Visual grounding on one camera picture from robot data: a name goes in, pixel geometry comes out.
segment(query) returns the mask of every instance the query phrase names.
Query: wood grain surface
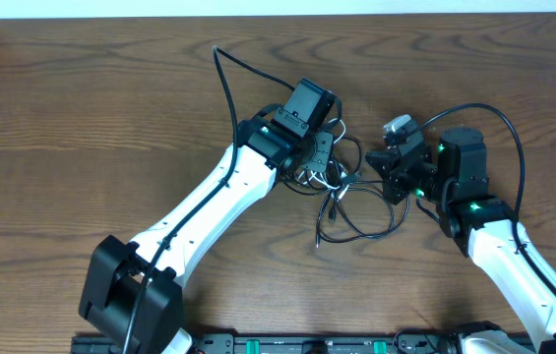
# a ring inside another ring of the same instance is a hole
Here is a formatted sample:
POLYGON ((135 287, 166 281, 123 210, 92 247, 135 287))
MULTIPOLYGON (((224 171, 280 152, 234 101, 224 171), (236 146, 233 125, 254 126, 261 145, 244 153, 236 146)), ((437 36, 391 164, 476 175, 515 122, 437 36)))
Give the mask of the wood grain surface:
MULTIPOLYGON (((383 124, 400 114, 424 121, 470 101, 502 109, 525 146, 522 220, 556 268, 556 15, 0 21, 0 352, 65 353, 72 335, 93 332, 77 307, 94 246, 110 233, 128 241, 214 168, 231 132, 213 44, 331 89, 366 149, 383 146, 383 124)), ((241 118, 288 99, 224 65, 241 118)), ((482 130, 491 189, 512 203, 507 128, 467 111, 430 138, 456 125, 482 130)), ((416 208, 388 239, 317 250, 319 202, 277 186, 245 211, 185 290, 189 326, 380 333, 487 320, 524 330, 416 208)), ((389 220, 367 196, 347 195, 345 208, 365 230, 389 220)))

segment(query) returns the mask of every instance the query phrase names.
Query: white background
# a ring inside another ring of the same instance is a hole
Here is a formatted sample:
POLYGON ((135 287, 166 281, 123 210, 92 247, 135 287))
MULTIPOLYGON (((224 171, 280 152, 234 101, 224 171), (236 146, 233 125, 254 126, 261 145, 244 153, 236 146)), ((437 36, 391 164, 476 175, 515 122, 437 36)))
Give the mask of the white background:
POLYGON ((0 19, 556 12, 556 0, 0 0, 0 19))

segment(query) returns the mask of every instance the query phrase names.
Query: wooden tabletop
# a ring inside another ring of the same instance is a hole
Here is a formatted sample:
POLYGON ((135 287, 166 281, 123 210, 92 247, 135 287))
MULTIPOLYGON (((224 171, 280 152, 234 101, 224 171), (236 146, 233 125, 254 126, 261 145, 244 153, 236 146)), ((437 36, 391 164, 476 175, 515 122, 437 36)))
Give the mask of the wooden tabletop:
MULTIPOLYGON (((556 15, 0 21, 0 352, 65 353, 72 335, 95 331, 77 314, 93 248, 107 234, 130 240, 214 168, 231 139, 214 44, 331 89, 367 150, 404 113, 423 122, 466 102, 502 109, 525 147, 522 221, 556 269, 556 15)), ((288 99, 223 63, 241 118, 288 99)), ((467 111, 429 136, 458 125, 482 130, 491 190, 512 203, 519 167, 505 125, 467 111)), ((245 211, 185 289, 190 327, 381 333, 487 320, 524 330, 417 208, 385 240, 315 249, 320 201, 279 185, 245 211)), ((373 197, 348 194, 345 208, 368 231, 389 221, 373 197)))

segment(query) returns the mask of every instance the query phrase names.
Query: white wall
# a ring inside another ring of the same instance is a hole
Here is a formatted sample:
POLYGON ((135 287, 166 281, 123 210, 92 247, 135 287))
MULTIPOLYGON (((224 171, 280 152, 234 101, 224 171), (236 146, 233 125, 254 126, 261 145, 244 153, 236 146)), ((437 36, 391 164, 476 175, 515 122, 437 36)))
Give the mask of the white wall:
POLYGON ((556 0, 0 0, 0 19, 556 12, 556 0))

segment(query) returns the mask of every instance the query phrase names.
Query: wooden table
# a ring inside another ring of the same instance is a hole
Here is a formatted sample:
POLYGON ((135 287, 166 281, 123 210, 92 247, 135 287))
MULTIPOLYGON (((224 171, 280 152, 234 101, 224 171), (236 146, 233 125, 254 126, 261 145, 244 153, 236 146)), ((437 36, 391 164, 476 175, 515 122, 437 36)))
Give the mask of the wooden table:
MULTIPOLYGON (((525 146, 522 220, 556 268, 556 15, 0 21, 0 352, 65 353, 72 335, 94 331, 77 314, 94 246, 109 233, 128 241, 214 168, 231 132, 213 44, 334 91, 366 149, 404 113, 499 107, 525 146)), ((288 99, 231 63, 225 71, 242 118, 288 99)), ((457 125, 482 130, 492 191, 512 203, 507 128, 467 111, 429 135, 457 125)), ((185 290, 189 327, 381 333, 488 320, 524 330, 416 208, 388 239, 317 250, 319 202, 280 185, 241 215, 185 290)), ((348 195, 345 207, 366 230, 388 222, 373 198, 348 195)))

